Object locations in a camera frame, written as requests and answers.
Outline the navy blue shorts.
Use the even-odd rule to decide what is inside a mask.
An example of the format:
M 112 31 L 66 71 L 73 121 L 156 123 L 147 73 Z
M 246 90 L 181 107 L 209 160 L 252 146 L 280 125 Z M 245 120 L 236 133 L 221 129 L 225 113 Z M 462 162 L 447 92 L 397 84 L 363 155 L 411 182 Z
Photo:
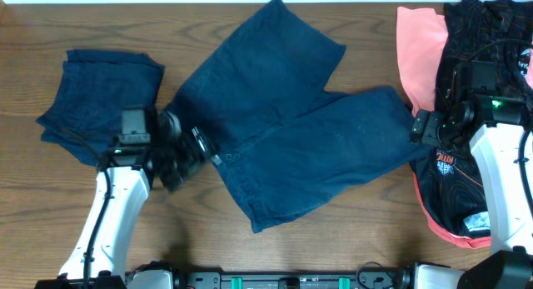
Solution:
M 326 90 L 345 50 L 271 0 L 167 105 L 216 147 L 213 164 L 254 232 L 426 154 L 409 140 L 414 119 L 394 88 Z

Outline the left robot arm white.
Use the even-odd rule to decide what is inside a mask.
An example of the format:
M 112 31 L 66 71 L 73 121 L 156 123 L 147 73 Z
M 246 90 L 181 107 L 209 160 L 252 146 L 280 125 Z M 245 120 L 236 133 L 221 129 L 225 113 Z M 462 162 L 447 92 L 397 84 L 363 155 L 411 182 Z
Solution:
M 173 113 L 124 109 L 122 130 L 97 158 L 95 196 L 77 244 L 57 277 L 37 281 L 35 289 L 187 287 L 186 277 L 165 262 L 128 272 L 127 254 L 154 179 L 175 191 L 214 154 L 204 132 L 182 129 Z

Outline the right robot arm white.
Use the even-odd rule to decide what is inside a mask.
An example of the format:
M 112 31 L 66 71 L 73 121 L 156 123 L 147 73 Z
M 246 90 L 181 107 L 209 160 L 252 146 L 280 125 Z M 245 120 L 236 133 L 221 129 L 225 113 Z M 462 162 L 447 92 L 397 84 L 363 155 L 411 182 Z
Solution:
M 411 139 L 469 152 L 491 223 L 490 255 L 460 271 L 415 267 L 414 288 L 527 288 L 532 283 L 532 117 L 520 100 L 473 94 L 447 112 L 420 110 Z

